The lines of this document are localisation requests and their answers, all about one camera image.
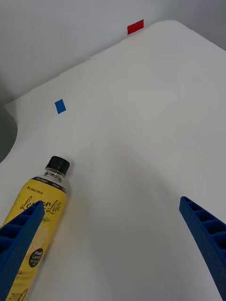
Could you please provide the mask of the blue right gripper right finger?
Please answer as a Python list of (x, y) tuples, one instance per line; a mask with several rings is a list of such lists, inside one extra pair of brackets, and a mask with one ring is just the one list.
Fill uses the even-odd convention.
[(219, 291), (226, 300), (226, 225), (198, 204), (182, 197), (183, 216)]

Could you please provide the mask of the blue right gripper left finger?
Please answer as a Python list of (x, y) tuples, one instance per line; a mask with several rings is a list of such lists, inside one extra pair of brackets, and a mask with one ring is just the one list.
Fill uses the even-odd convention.
[(26, 252), (44, 217), (42, 201), (21, 212), (0, 229), (0, 299), (5, 301)]

